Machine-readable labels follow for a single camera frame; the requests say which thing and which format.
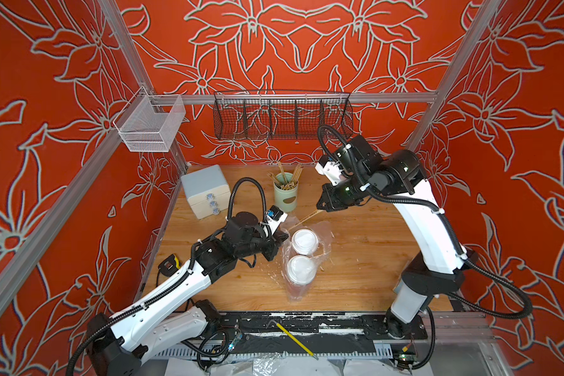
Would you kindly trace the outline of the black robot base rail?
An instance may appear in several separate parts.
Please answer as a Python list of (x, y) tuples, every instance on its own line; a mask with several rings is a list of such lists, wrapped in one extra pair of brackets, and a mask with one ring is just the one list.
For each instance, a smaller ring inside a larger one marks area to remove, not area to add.
[(272, 335), (280, 324), (293, 335), (361, 335), (367, 339), (392, 340), (385, 326), (384, 313), (360, 312), (259, 312), (220, 313), (218, 325), (239, 329), (246, 334)]

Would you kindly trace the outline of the clear plastic carrier bag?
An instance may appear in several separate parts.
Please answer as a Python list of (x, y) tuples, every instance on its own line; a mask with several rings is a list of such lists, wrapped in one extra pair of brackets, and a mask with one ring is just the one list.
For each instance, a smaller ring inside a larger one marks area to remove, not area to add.
[(288, 239), (280, 249), (281, 275), (290, 302), (301, 301), (311, 290), (321, 266), (329, 260), (335, 235), (332, 224), (321, 221), (305, 226), (292, 217), (282, 227)]

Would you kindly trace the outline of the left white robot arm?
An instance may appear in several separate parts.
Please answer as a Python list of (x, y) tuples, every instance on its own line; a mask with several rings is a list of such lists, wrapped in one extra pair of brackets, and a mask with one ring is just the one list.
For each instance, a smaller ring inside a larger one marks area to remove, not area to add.
[(98, 375), (133, 375), (157, 353), (176, 342), (203, 335), (219, 313), (207, 300), (184, 313), (178, 308), (234, 270), (239, 262), (254, 267), (249, 257), (271, 262), (288, 235), (280, 225), (288, 215), (276, 205), (261, 207), (259, 216), (235, 213), (233, 203), (244, 183), (253, 184), (261, 197), (263, 187), (251, 177), (239, 179), (230, 194), (224, 227), (191, 246), (191, 255), (171, 277), (136, 304), (112, 315), (101, 313), (88, 323), (86, 339), (70, 356), (65, 373), (72, 375), (88, 356)]

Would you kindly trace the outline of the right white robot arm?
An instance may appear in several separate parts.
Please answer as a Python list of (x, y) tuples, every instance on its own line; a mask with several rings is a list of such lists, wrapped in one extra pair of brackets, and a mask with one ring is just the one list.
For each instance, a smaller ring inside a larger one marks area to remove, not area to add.
[[(387, 158), (357, 135), (346, 139), (330, 125), (317, 130), (324, 156), (316, 171), (327, 177), (317, 208), (338, 212), (362, 205), (366, 199), (394, 205), (416, 240), (420, 251), (403, 270), (396, 298), (385, 315), (385, 329), (393, 338), (403, 338), (416, 316), (427, 310), (437, 295), (446, 295), (487, 315), (519, 320), (533, 311), (529, 296), (503, 277), (476, 266), (477, 255), (457, 235), (436, 203), (426, 170), (410, 150), (398, 150)], [(486, 310), (457, 295), (465, 271), (472, 269), (512, 291), (523, 307), (515, 313)]]

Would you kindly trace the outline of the cream milk tea cup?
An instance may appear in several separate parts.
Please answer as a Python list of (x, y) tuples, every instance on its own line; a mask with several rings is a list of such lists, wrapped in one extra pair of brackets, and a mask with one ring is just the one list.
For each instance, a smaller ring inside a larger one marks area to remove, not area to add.
[(310, 257), (319, 247), (318, 236), (309, 229), (297, 230), (291, 238), (291, 247), (296, 254)]

